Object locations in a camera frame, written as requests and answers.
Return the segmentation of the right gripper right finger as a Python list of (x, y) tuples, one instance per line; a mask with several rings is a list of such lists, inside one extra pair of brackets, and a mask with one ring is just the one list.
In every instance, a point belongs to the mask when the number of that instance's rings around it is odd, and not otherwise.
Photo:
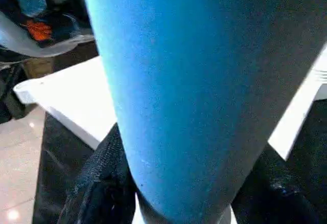
[(237, 223), (326, 223), (285, 160), (266, 145), (231, 203)]

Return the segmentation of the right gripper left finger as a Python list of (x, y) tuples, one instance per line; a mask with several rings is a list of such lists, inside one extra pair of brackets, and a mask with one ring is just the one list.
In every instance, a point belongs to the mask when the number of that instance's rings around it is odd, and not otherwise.
[(67, 192), (58, 223), (132, 223), (135, 184), (114, 124)]

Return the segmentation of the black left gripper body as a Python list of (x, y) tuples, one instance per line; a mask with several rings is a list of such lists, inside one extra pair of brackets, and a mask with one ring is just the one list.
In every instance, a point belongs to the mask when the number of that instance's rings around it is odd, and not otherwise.
[(19, 25), (40, 48), (94, 40), (90, 23), (67, 12), (30, 17), (19, 14)]

